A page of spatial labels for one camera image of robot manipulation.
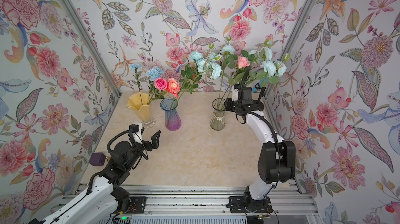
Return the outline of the clear glass vase with twine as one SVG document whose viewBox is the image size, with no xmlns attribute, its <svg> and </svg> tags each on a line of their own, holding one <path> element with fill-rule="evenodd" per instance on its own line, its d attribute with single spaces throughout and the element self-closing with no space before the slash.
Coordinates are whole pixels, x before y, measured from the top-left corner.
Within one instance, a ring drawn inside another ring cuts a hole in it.
<svg viewBox="0 0 400 224">
<path fill-rule="evenodd" d="M 210 121 L 210 127 L 215 131 L 221 131 L 225 128 L 225 99 L 217 98 L 212 102 L 213 115 Z"/>
</svg>

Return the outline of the light blue rose spray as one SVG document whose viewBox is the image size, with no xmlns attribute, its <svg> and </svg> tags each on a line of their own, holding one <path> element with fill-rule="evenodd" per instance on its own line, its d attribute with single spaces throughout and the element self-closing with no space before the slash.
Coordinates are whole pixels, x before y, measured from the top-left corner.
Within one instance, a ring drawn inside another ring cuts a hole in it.
<svg viewBox="0 0 400 224">
<path fill-rule="evenodd" d="M 283 61 L 273 60 L 274 52 L 272 50 L 273 41 L 267 39 L 255 50 L 249 52 L 243 50 L 238 57 L 246 57 L 251 64 L 251 71 L 246 82 L 246 86 L 256 84 L 262 79 L 268 79 L 269 84 L 277 84 L 279 78 L 286 73 L 286 62 L 289 61 L 290 55 L 285 54 Z"/>
</svg>

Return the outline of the light blue peony spray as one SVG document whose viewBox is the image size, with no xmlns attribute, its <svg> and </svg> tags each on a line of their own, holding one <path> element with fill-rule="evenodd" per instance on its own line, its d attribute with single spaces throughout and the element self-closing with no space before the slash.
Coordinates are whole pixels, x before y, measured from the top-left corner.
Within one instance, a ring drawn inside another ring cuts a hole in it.
<svg viewBox="0 0 400 224">
<path fill-rule="evenodd" d="M 199 88 L 203 78 L 223 82 L 229 79 L 227 70 L 229 64 L 235 60 L 235 49 L 232 45 L 225 45 L 220 52 L 210 51 L 203 54 L 193 51 L 189 54 L 189 63 L 180 71 L 180 99 L 185 92 L 193 93 Z"/>
</svg>

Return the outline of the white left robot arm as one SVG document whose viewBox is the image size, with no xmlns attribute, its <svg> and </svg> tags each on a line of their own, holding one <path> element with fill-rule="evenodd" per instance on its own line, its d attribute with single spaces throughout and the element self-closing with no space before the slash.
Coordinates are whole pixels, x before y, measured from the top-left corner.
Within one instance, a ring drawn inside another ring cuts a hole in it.
<svg viewBox="0 0 400 224">
<path fill-rule="evenodd" d="M 130 129 L 117 134 L 107 143 L 110 159 L 106 167 L 92 175 L 88 187 L 65 206 L 45 217 L 33 219 L 31 224 L 91 224 L 116 212 L 128 210 L 130 193 L 122 188 L 142 159 L 148 160 L 148 152 L 159 147 L 161 131 L 142 140 L 143 129 Z"/>
</svg>

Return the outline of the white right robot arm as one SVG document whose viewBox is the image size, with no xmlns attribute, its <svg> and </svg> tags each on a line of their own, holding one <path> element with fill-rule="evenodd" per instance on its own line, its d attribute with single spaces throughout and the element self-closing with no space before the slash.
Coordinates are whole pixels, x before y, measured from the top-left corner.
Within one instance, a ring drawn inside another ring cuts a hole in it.
<svg viewBox="0 0 400 224">
<path fill-rule="evenodd" d="M 232 98 L 225 102 L 226 111 L 242 117 L 261 143 L 257 163 L 259 178 L 246 188 L 237 207 L 250 212 L 266 208 L 269 204 L 268 194 L 278 184 L 295 177 L 296 147 L 293 142 L 286 141 L 275 131 L 264 116 L 264 104 L 260 100 L 261 98 L 252 98 L 250 87 L 236 84 L 232 88 Z"/>
</svg>

